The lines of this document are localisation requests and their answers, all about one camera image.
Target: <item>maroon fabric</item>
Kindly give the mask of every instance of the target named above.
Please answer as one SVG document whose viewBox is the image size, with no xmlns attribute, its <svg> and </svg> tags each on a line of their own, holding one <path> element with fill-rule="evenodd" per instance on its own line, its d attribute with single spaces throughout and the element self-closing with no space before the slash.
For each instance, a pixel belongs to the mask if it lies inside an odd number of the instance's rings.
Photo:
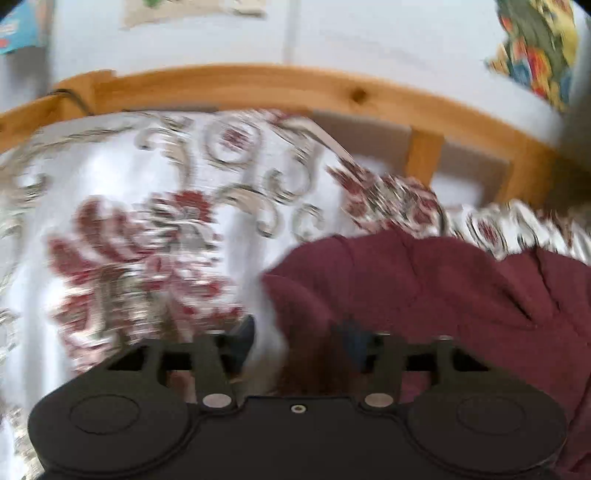
<svg viewBox="0 0 591 480">
<path fill-rule="evenodd" d="M 560 470 L 591 478 L 591 268 L 581 262 L 542 249 L 497 262 L 454 238 L 394 229 L 299 247 L 264 283 L 290 346 L 282 392 L 351 388 L 330 335 L 347 318 L 409 342 L 452 335 L 563 406 Z"/>
</svg>

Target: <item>circular disc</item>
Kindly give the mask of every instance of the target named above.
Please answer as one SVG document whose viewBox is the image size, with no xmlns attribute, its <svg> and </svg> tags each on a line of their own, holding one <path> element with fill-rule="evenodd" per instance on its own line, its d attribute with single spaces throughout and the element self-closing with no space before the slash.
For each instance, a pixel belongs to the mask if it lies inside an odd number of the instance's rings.
<svg viewBox="0 0 591 480">
<path fill-rule="evenodd" d="M 203 404 L 209 408 L 226 408 L 232 399 L 223 393 L 210 393 L 203 397 Z"/>
<path fill-rule="evenodd" d="M 370 393 L 363 401 L 373 408 L 386 408 L 394 403 L 394 399 L 387 393 Z"/>
<path fill-rule="evenodd" d="M 450 393 L 438 387 L 418 397 L 408 427 L 426 451 L 449 465 L 483 473 L 521 472 L 562 446 L 566 419 L 550 397 Z"/>
<path fill-rule="evenodd" d="M 135 372 L 106 372 L 39 402 L 29 435 L 46 465 L 105 474 L 157 461 L 188 423 L 186 404 L 168 388 Z"/>
</svg>

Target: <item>floral bedspread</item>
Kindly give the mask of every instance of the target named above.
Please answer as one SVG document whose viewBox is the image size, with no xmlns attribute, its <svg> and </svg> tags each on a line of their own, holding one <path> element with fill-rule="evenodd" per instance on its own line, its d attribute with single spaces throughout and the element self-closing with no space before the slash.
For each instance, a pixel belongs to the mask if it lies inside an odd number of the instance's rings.
<svg viewBox="0 0 591 480">
<path fill-rule="evenodd" d="M 397 224 L 499 259 L 541 245 L 591 264 L 589 232 L 572 221 L 517 201 L 446 209 L 415 180 L 377 176 L 311 121 L 279 112 L 55 124 L 3 155 L 0 187 L 0 414 L 14 441 L 0 448 L 0 470 L 11 479 L 41 471 L 32 406 L 142 338 L 187 341 L 252 313 L 245 392 L 272 388 L 286 347 L 258 279 L 304 242 Z"/>
</svg>

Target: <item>colorful poster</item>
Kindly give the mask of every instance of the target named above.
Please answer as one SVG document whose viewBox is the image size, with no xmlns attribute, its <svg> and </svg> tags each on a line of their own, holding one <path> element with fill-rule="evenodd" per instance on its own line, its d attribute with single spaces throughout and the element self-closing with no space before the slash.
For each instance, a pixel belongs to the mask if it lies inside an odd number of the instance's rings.
<svg viewBox="0 0 591 480">
<path fill-rule="evenodd" d="M 570 0 L 496 0 L 508 38 L 488 67 L 564 112 L 579 38 Z"/>
</svg>

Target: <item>wooden headboard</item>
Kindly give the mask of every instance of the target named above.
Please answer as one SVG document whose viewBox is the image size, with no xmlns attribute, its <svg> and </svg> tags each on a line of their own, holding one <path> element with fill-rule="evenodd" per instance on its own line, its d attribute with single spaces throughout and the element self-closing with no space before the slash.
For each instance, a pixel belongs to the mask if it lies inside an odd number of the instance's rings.
<svg viewBox="0 0 591 480">
<path fill-rule="evenodd" d="M 275 65 L 182 67 L 116 77 L 110 70 L 60 82 L 99 115 L 128 110 L 272 108 L 310 115 L 330 111 L 408 125 L 406 173 L 430 184 L 444 139 L 509 162 L 497 201 L 541 206 L 552 185 L 557 153 L 527 134 L 453 100 L 384 80 Z M 86 116 L 71 97 L 52 95 L 0 115 L 0 152 L 39 128 Z"/>
</svg>

